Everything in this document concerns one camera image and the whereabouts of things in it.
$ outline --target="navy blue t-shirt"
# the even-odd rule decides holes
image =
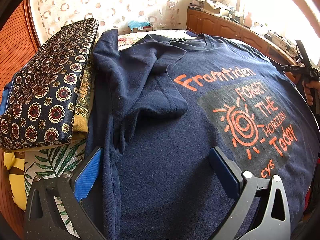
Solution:
[[[257,177],[281,176],[294,227],[319,129],[292,83],[257,50],[224,38],[147,35],[118,52],[115,33],[93,52],[96,91],[108,87],[95,93],[89,133],[92,147],[105,147],[105,235],[207,239],[233,204],[208,162],[214,146]]]

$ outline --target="shirt neckline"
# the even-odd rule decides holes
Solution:
[[[213,48],[213,43],[209,39],[209,37],[203,33],[199,34],[195,39],[184,39],[184,41],[175,41],[175,39],[170,39],[165,36],[157,35],[157,34],[147,34],[144,38],[144,41],[157,41],[170,44],[172,46],[179,47],[181,49],[187,51],[203,51],[209,50]],[[201,42],[204,41],[206,43],[205,47],[197,47],[194,45],[188,44],[188,42]]]

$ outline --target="box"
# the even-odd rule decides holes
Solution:
[[[133,32],[132,33],[142,33],[142,32],[151,32],[153,26],[143,26],[143,27],[138,27],[138,28],[133,28]]]
[[[210,14],[217,14],[223,16],[229,16],[229,12],[231,9],[220,2],[213,3],[211,0],[205,0],[205,4],[203,7],[205,12]]]

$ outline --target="blue gripper pad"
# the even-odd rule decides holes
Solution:
[[[103,148],[99,148],[75,180],[74,194],[78,201],[88,196],[98,177],[102,150]]]
[[[219,147],[210,149],[209,162],[227,196],[237,200],[240,197],[243,184],[240,168],[235,162],[230,161]]]

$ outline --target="brown circle pattern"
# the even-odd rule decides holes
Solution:
[[[14,75],[0,119],[3,150],[71,141],[74,113],[66,109],[76,103],[74,91],[79,91],[98,26],[88,18],[63,27]]]

